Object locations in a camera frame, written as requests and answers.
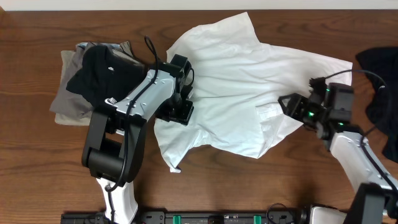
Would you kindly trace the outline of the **white t-shirt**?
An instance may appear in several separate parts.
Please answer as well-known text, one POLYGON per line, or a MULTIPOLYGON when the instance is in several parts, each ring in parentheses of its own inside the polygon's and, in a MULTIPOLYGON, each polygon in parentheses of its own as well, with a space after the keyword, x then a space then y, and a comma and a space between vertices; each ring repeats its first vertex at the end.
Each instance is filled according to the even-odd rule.
POLYGON ((309 80, 350 85, 351 62, 262 43, 247 13, 186 31, 167 50, 194 69, 194 110, 187 125, 157 119, 154 132, 172 173, 202 145, 254 159, 300 127, 283 114, 280 96, 309 95, 309 80))

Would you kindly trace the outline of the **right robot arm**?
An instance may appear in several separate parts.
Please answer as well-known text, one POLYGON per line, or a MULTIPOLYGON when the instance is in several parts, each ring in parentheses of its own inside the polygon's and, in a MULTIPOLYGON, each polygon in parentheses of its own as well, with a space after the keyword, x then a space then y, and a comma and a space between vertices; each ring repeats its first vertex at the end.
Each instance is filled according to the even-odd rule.
POLYGON ((298 93, 280 96, 283 113, 312 128, 326 149, 340 163, 353 190, 347 212, 312 205, 302 212, 301 223, 382 223, 397 219, 397 179, 370 148, 363 130, 350 123, 354 90, 342 83, 310 79, 309 97, 298 93))

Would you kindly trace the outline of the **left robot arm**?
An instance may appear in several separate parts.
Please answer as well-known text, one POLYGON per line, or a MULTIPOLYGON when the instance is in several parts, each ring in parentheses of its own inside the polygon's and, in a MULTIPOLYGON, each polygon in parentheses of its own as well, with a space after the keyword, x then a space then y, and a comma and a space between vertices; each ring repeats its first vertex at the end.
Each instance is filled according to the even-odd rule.
POLYGON ((132 223, 138 211, 132 191, 141 168, 147 122, 151 117, 187 125, 194 106, 189 100, 194 69, 188 58, 174 55, 157 62, 125 99, 107 99, 92 116, 81 163, 100 184, 106 202, 103 213, 62 217, 62 223, 132 223))

